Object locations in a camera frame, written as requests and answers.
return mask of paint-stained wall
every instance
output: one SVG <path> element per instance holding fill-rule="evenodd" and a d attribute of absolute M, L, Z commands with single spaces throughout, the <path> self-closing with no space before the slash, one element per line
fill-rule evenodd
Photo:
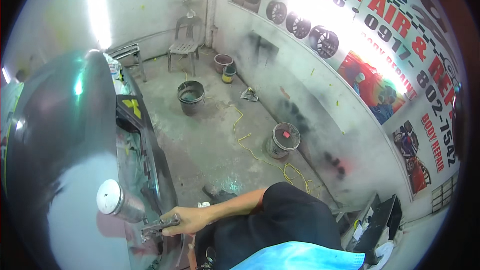
<path fill-rule="evenodd" d="M 306 45 L 228 0 L 217 0 L 215 27 L 214 49 L 234 57 L 238 74 L 277 122 L 300 130 L 299 150 L 335 200 L 363 205 L 375 191 L 383 201 L 396 193 L 407 219 L 431 212 L 409 209 L 407 177 L 389 136 L 353 89 Z"/>
<path fill-rule="evenodd" d="M 182 0 L 106 0 L 106 4 L 112 47 L 141 38 L 143 59 L 167 51 L 177 19 L 187 13 Z M 195 0 L 192 5 L 203 20 L 206 7 L 207 0 Z M 18 69 L 30 73 L 64 52 L 96 47 L 87 0 L 27 0 L 9 37 L 2 65 L 14 77 Z"/>

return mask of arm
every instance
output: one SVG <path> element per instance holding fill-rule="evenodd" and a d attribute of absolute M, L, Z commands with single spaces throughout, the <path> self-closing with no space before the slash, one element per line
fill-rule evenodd
<path fill-rule="evenodd" d="M 161 218 L 167 218 L 178 213 L 181 222 L 177 226 L 163 229 L 162 234 L 164 236 L 195 234 L 210 222 L 229 216 L 248 215 L 262 207 L 262 198 L 266 190 L 251 191 L 209 207 L 174 207 L 171 211 L 162 215 Z"/>

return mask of black shirt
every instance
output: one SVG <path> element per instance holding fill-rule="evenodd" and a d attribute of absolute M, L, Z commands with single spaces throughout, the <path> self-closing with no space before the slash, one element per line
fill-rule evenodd
<path fill-rule="evenodd" d="M 328 206 L 289 183 L 275 183 L 263 195 L 263 211 L 220 219 L 198 231 L 198 266 L 215 249 L 215 270 L 230 269 L 260 249 L 289 242 L 313 243 L 342 250 L 337 223 Z"/>

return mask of spray paint gun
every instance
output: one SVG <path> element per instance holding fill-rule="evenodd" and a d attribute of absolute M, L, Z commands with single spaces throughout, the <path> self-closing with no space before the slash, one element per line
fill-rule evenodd
<path fill-rule="evenodd" d="M 122 188 L 115 180 L 107 179 L 99 187 L 96 194 L 96 204 L 100 212 L 112 215 L 129 223 L 143 221 L 140 230 L 142 243 L 162 235 L 162 229 L 180 224 L 180 215 L 174 214 L 167 219 L 158 219 L 148 223 L 143 202 Z"/>

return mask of gray plastic chair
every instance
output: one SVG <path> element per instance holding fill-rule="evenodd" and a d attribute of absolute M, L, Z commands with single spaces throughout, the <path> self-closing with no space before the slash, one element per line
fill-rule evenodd
<path fill-rule="evenodd" d="M 179 29 L 182 24 L 187 24 L 187 34 L 185 39 L 179 40 Z M 175 42 L 168 49 L 168 71 L 171 71 L 171 56 L 172 55 L 188 55 L 190 59 L 191 72 L 195 76 L 194 52 L 198 56 L 198 40 L 194 39 L 194 27 L 198 26 L 201 29 L 202 20 L 200 17 L 193 16 L 191 18 L 183 16 L 177 21 L 175 28 Z"/>

